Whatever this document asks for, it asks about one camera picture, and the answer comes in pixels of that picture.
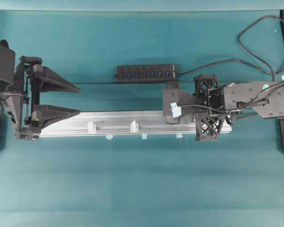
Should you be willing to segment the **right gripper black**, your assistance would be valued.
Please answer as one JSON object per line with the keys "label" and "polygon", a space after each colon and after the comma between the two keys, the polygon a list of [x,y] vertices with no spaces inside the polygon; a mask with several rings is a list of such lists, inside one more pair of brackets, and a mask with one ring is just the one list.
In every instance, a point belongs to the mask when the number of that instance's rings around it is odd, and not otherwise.
{"label": "right gripper black", "polygon": [[201,111],[194,114],[196,141],[216,141],[225,123],[223,86],[217,75],[201,74],[194,77],[195,95],[201,99]]}

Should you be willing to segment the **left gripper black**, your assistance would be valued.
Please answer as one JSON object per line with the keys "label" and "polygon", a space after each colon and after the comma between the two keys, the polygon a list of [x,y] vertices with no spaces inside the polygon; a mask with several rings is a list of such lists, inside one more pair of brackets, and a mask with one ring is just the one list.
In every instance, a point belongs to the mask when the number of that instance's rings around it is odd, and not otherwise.
{"label": "left gripper black", "polygon": [[16,139],[36,140],[40,129],[81,113],[81,110],[53,105],[29,107],[28,81],[32,86],[37,84],[39,92],[81,92],[80,88],[41,64],[41,58],[21,56],[16,67],[13,88],[13,128]]}

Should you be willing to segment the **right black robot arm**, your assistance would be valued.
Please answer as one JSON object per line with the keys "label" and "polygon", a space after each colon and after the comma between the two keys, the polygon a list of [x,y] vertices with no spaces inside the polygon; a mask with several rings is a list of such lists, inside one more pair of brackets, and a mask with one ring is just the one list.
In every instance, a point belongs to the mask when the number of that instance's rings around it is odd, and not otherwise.
{"label": "right black robot arm", "polygon": [[202,111],[194,113],[196,141],[215,141],[223,125],[260,116],[284,117],[284,75],[280,82],[254,81],[220,85],[216,75],[195,77],[195,95]]}

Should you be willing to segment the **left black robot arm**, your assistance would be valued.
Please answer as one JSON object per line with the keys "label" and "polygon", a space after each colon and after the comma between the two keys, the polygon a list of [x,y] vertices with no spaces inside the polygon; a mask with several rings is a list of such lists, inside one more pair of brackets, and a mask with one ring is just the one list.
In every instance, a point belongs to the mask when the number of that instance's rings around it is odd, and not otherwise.
{"label": "left black robot arm", "polygon": [[8,42],[1,40],[0,105],[11,118],[16,139],[37,140],[42,129],[81,113],[76,109],[42,105],[43,92],[80,93],[81,90],[43,66],[41,58],[21,56],[15,65],[15,56]]}

